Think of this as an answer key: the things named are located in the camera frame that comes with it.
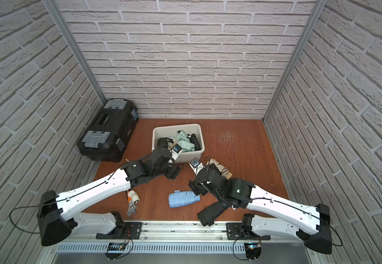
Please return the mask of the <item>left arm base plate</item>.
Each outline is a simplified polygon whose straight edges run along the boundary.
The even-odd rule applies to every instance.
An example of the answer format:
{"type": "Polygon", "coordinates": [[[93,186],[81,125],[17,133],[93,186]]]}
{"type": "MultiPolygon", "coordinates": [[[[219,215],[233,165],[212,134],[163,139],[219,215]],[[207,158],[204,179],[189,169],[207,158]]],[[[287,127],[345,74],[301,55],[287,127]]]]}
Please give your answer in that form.
{"type": "Polygon", "coordinates": [[[117,226],[109,234],[98,233],[96,239],[121,240],[129,238],[137,240],[140,237],[142,225],[142,222],[125,222],[124,225],[117,226]]]}

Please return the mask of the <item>mint green umbrella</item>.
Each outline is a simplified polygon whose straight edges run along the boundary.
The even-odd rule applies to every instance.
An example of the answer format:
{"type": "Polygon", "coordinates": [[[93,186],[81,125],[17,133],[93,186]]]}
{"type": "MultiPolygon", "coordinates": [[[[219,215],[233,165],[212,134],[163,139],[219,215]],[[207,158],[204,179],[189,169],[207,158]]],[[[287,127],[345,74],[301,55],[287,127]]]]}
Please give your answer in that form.
{"type": "Polygon", "coordinates": [[[173,144],[179,145],[183,152],[192,152],[195,151],[195,144],[191,142],[191,137],[188,136],[184,131],[179,130],[174,136],[170,136],[170,139],[173,141],[173,144]]]}

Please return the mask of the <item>white plastic storage box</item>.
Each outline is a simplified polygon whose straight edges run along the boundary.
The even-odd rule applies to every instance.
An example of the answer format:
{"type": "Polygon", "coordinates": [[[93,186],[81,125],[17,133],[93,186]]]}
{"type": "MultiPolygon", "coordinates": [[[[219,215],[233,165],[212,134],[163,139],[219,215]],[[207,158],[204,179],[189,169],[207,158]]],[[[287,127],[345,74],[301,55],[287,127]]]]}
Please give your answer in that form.
{"type": "Polygon", "coordinates": [[[176,159],[176,163],[188,163],[194,158],[197,158],[199,160],[203,152],[205,151],[205,144],[203,139],[202,128],[199,124],[196,123],[156,127],[152,131],[152,150],[155,147],[157,147],[158,140],[160,138],[168,138],[170,136],[174,136],[180,130],[189,135],[195,134],[201,149],[199,151],[192,151],[186,153],[182,152],[176,159]]]}

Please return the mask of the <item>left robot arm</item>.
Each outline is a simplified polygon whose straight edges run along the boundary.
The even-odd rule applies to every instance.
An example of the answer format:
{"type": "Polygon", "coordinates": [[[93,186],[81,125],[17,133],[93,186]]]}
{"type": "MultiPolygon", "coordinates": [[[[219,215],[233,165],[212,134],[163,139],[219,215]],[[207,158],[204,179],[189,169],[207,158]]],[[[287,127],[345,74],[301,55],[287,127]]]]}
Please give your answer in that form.
{"type": "Polygon", "coordinates": [[[91,234],[97,238],[120,238],[125,223],[118,212],[84,213],[83,211],[117,193],[128,191],[164,175],[175,179],[181,167],[174,162],[182,152],[179,145],[159,147],[139,160],[123,164],[113,173],[80,188],[42,194],[37,210],[41,245],[58,244],[74,235],[91,234]]]}

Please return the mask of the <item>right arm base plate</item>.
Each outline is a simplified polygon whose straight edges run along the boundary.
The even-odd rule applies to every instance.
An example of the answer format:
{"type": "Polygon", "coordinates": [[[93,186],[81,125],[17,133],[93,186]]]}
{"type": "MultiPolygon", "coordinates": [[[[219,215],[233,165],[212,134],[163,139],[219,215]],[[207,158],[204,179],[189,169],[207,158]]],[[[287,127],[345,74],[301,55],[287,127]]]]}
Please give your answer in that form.
{"type": "Polygon", "coordinates": [[[238,238],[246,240],[271,240],[270,235],[259,236],[253,232],[251,224],[248,223],[226,223],[226,232],[228,240],[235,240],[238,238]]]}

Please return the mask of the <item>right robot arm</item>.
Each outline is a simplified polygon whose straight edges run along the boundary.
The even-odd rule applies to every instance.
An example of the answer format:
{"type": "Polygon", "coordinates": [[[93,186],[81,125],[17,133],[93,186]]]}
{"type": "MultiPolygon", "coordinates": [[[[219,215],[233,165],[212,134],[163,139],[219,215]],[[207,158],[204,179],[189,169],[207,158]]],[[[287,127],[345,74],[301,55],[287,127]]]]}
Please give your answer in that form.
{"type": "Polygon", "coordinates": [[[204,165],[197,159],[189,163],[195,179],[189,187],[195,195],[210,193],[217,202],[198,213],[203,226],[211,226],[227,209],[243,208],[258,211],[275,218],[279,224],[269,224],[261,217],[247,214],[241,229],[259,237],[278,235],[291,237],[317,253],[332,253],[330,209],[320,203],[316,206],[303,205],[274,195],[261,187],[239,178],[226,179],[214,165],[204,165]]]}

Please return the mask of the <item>light blue umbrella front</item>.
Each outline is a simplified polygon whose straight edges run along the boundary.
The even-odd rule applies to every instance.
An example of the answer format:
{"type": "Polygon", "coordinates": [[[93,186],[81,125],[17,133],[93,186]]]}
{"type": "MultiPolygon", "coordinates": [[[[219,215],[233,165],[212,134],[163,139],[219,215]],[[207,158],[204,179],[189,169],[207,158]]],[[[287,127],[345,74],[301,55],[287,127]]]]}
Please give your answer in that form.
{"type": "Polygon", "coordinates": [[[200,201],[200,196],[195,195],[193,191],[176,190],[169,194],[169,207],[178,208],[188,206],[200,201]]]}

